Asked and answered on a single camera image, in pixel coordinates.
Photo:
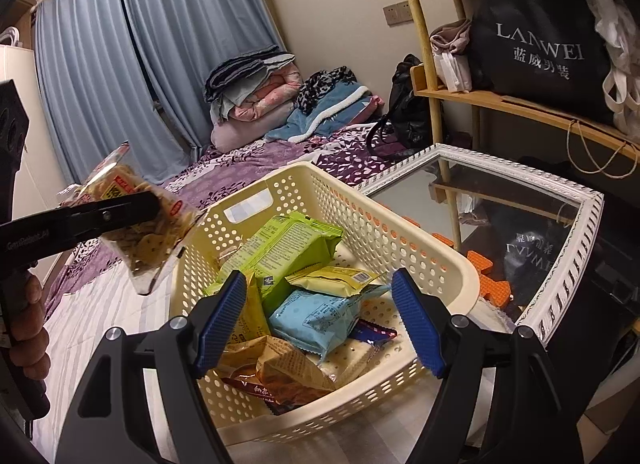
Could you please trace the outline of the person left hand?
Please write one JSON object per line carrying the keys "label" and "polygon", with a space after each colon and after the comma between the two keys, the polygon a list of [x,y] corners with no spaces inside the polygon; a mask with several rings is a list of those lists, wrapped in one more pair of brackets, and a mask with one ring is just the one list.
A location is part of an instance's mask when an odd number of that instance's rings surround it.
{"label": "person left hand", "polygon": [[10,323],[10,332],[15,340],[10,349],[10,358],[29,380],[44,380],[51,366],[47,354],[50,337],[44,328],[43,289],[32,273],[28,273],[24,292],[27,307]]}

